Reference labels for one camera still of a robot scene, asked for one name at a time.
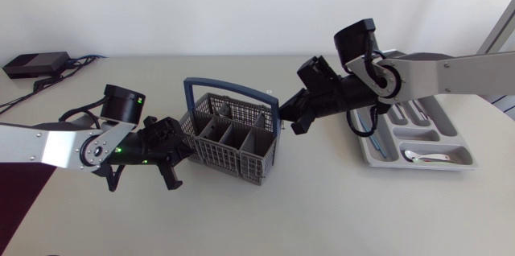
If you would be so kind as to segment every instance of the white wall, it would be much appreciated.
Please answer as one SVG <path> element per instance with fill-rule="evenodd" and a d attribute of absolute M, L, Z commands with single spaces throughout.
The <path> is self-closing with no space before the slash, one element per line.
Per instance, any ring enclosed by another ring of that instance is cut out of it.
<path fill-rule="evenodd" d="M 510 0 L 0 0 L 0 64 L 72 56 L 336 54 L 373 17 L 382 49 L 475 53 Z"/>

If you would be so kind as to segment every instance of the gray cutlery tray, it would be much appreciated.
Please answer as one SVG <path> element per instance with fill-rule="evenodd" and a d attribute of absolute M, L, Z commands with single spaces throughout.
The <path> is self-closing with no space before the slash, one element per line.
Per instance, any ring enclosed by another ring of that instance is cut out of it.
<path fill-rule="evenodd" d="M 361 150 L 365 161 L 371 167 L 420 168 L 432 170 L 467 171 L 475 170 L 477 163 L 470 153 L 467 143 L 454 127 L 449 117 L 435 97 L 418 99 L 425 119 L 412 101 L 401 103 L 405 118 L 394 105 L 387 114 L 379 115 L 377 129 L 374 133 L 386 158 L 373 145 L 370 138 L 360 138 Z M 369 107 L 351 111 L 354 126 L 365 131 L 358 114 L 367 128 L 371 124 Z M 420 155 L 445 154 L 452 163 L 446 162 L 411 162 L 404 156 L 404 151 L 414 151 Z"/>

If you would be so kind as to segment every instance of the black power supply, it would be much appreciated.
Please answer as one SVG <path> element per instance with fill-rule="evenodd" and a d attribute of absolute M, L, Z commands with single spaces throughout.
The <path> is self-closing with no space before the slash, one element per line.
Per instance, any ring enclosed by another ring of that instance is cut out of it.
<path fill-rule="evenodd" d="M 67 52 L 23 54 L 2 69 L 10 79 L 58 76 L 66 69 L 68 60 Z"/>

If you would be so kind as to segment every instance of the metal spoon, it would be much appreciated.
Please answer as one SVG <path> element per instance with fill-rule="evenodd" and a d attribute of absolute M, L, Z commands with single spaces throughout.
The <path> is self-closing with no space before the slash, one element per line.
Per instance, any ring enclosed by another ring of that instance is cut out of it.
<path fill-rule="evenodd" d="M 430 155 L 419 155 L 418 153 L 414 152 L 414 151 L 404 151 L 404 155 L 408 158 L 408 159 L 411 159 L 413 161 L 415 160 L 424 160 L 424 159 L 427 159 L 425 161 L 443 161 L 443 162 L 448 162 L 450 163 L 451 162 L 451 158 L 449 157 L 449 155 L 443 155 L 443 154 L 430 154 Z"/>

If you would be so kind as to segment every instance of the cutlery basket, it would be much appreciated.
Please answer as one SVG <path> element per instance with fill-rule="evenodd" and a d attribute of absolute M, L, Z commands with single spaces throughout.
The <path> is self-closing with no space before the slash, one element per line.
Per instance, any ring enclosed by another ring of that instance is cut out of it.
<path fill-rule="evenodd" d="M 225 89 L 269 106 L 206 93 L 194 101 L 193 85 Z M 190 160 L 261 185 L 274 165 L 280 135 L 278 99 L 245 86 L 205 78 L 184 81 L 187 112 L 180 120 Z"/>

